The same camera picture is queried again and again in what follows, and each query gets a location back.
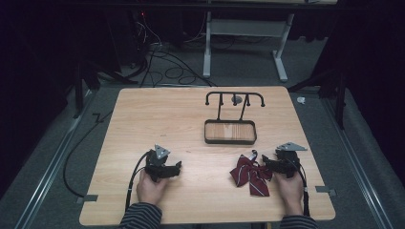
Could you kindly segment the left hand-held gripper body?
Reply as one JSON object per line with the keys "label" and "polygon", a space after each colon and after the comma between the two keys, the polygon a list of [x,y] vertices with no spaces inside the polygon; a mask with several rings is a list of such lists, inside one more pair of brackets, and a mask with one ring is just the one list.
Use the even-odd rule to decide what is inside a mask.
{"label": "left hand-held gripper body", "polygon": [[145,171],[153,181],[158,181],[160,178],[168,178],[167,172],[171,168],[175,169],[174,166],[165,165],[169,154],[170,152],[160,145],[155,145],[155,149],[148,152]]}

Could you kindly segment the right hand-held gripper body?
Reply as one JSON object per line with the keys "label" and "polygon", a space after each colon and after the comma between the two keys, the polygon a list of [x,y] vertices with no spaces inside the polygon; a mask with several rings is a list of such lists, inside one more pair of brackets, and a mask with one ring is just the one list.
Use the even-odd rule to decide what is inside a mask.
{"label": "right hand-held gripper body", "polygon": [[306,150],[307,148],[293,142],[287,142],[278,146],[275,152],[279,162],[281,163],[280,173],[285,174],[287,178],[293,177],[301,166],[297,152]]}

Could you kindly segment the dark red striped bow tie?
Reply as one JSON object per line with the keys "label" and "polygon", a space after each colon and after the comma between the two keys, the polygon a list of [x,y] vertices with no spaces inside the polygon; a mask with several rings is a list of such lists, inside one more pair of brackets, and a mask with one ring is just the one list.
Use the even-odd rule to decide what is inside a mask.
{"label": "dark red striped bow tie", "polygon": [[258,153],[252,151],[250,156],[240,155],[236,167],[229,173],[235,185],[248,185],[249,193],[254,197],[269,197],[267,182],[272,180],[272,172],[257,161]]}

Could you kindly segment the person's left hand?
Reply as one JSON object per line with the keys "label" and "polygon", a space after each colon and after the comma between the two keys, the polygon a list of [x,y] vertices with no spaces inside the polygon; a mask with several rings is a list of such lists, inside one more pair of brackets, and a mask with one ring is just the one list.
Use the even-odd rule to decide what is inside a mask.
{"label": "person's left hand", "polygon": [[168,182],[168,178],[153,181],[146,172],[141,171],[137,185],[139,202],[157,205],[163,197]]}

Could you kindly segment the person's right hand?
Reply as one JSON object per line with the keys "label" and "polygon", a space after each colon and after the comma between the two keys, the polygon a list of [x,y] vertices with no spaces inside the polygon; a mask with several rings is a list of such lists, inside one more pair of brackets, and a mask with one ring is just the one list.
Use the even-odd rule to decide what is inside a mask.
{"label": "person's right hand", "polygon": [[285,205],[287,216],[303,216],[302,198],[304,193],[303,181],[298,173],[292,177],[275,173],[279,193]]}

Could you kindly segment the grey tape piece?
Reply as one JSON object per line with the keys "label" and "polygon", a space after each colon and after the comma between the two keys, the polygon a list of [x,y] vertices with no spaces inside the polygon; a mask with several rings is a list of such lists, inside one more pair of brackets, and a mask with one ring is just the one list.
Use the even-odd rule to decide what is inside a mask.
{"label": "grey tape piece", "polygon": [[84,197],[78,197],[76,199],[76,203],[77,204],[81,204],[84,203],[86,201],[90,201],[90,202],[96,202],[98,198],[98,195],[86,195]]}
{"label": "grey tape piece", "polygon": [[315,186],[315,190],[317,193],[326,193],[330,197],[336,196],[336,191],[334,189],[329,188],[328,186]]}

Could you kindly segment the black rack with wooden tray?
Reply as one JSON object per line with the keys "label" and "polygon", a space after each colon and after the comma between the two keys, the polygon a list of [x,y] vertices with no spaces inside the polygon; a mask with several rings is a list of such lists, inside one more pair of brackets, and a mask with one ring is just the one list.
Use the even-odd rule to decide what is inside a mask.
{"label": "black rack with wooden tray", "polygon": [[[257,140],[256,124],[244,119],[245,110],[251,106],[251,97],[258,97],[260,106],[265,107],[264,97],[255,92],[213,91],[205,96],[205,105],[210,105],[210,98],[218,97],[218,110],[215,118],[204,122],[204,142],[207,144],[253,145]],[[225,103],[229,101],[234,109],[240,108],[238,118],[222,118]]]}

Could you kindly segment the black metal stand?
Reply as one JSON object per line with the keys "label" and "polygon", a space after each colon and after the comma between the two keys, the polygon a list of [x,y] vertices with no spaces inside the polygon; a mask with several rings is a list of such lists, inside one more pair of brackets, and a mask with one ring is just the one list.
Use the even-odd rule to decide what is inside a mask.
{"label": "black metal stand", "polygon": [[136,85],[137,81],[130,80],[118,73],[108,71],[107,69],[97,65],[95,62],[88,60],[78,61],[75,66],[75,118],[78,118],[80,114],[84,112],[84,93],[83,93],[83,83],[86,83],[90,90],[98,90],[100,88],[100,83],[97,79],[98,73],[106,73],[113,79],[121,82],[123,84]]}
{"label": "black metal stand", "polygon": [[288,91],[295,93],[306,87],[313,86],[319,86],[318,95],[320,98],[335,98],[335,121],[341,129],[344,129],[343,112],[345,107],[346,76],[341,71],[335,69],[327,70],[288,87]]}

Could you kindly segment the metal floor rail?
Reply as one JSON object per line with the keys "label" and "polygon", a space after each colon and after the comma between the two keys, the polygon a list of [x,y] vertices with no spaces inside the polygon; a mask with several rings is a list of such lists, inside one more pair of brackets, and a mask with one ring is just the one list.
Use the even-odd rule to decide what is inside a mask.
{"label": "metal floor rail", "polygon": [[374,221],[376,222],[378,228],[394,229],[394,226],[381,203],[378,193],[372,186],[369,177],[367,176],[362,164],[360,163],[357,155],[354,152],[354,149],[346,132],[339,126],[339,124],[335,120],[334,109],[331,102],[328,99],[322,99],[321,102],[333,124],[335,131],[339,136],[340,141],[343,144],[344,152],[346,153],[346,156],[348,158],[352,173],[360,188],[363,198],[367,202],[367,205],[373,215]]}
{"label": "metal floor rail", "polygon": [[14,229],[30,229],[33,219],[35,218],[40,206],[42,205],[43,200],[48,194],[53,184],[53,181],[60,167],[62,166],[63,160],[67,156],[68,146],[72,141],[72,138],[83,117],[83,114],[86,112],[94,96],[95,93],[92,92],[91,90],[88,90],[85,93],[83,110],[81,112],[78,112],[73,118],[73,121],[71,122],[66,134],[63,136],[58,147],[56,148],[56,151],[53,154],[53,158],[50,164],[48,165],[44,175],[42,176],[37,187],[35,188],[29,203],[27,204],[21,217],[14,226]]}

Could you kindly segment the white metal table frame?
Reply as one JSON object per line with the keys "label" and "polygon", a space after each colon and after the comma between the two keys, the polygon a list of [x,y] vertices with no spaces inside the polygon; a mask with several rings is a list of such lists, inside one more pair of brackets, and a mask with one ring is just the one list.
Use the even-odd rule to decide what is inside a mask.
{"label": "white metal table frame", "polygon": [[288,40],[292,27],[294,14],[291,13],[283,21],[257,21],[242,19],[217,19],[212,18],[211,12],[207,12],[205,21],[205,49],[203,56],[202,75],[209,78],[211,75],[211,36],[212,35],[236,35],[255,37],[277,37],[280,45],[274,50],[272,59],[274,61],[279,79],[282,82],[288,81],[288,76],[282,60],[282,54]]}

